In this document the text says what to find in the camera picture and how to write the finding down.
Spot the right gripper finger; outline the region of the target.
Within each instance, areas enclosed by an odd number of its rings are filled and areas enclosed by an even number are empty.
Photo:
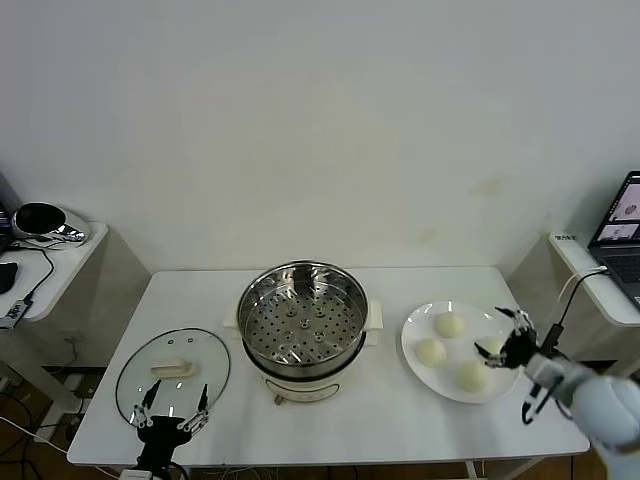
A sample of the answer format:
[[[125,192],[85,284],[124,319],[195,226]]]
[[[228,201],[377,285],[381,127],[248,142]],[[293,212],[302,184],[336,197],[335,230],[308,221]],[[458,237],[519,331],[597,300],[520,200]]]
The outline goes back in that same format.
[[[488,368],[505,368],[504,355],[502,352],[491,353],[477,342],[474,343],[474,347]]]
[[[496,307],[495,310],[508,317],[513,323],[509,340],[519,339],[533,345],[536,344],[536,329],[527,312],[505,307]]]

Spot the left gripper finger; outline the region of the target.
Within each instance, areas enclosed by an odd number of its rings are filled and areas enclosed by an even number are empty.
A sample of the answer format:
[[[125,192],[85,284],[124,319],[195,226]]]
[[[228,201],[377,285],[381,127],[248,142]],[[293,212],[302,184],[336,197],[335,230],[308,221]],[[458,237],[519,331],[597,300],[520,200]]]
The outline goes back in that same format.
[[[206,425],[209,420],[208,400],[208,385],[205,384],[196,407],[196,412],[181,424],[181,430],[200,431]]]
[[[136,428],[143,428],[150,424],[150,412],[153,406],[154,400],[158,393],[161,380],[158,379],[144,394],[140,404],[135,404],[133,409],[133,416],[130,423]]]

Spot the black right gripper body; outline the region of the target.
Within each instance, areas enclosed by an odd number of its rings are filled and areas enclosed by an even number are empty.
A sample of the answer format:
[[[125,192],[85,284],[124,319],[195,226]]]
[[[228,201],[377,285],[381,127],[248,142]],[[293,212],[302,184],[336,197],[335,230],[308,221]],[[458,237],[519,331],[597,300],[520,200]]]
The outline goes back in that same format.
[[[512,331],[501,348],[502,366],[508,369],[526,366],[536,352],[535,331]]]

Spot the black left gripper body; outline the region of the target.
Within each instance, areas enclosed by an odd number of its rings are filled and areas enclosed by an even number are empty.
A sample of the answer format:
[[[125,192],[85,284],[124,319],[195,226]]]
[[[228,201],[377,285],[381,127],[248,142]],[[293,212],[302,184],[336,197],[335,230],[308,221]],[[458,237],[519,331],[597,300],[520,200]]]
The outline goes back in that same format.
[[[183,421],[180,417],[155,415],[137,427],[137,437],[143,443],[138,469],[169,468],[174,451],[192,439],[192,433],[180,427]]]

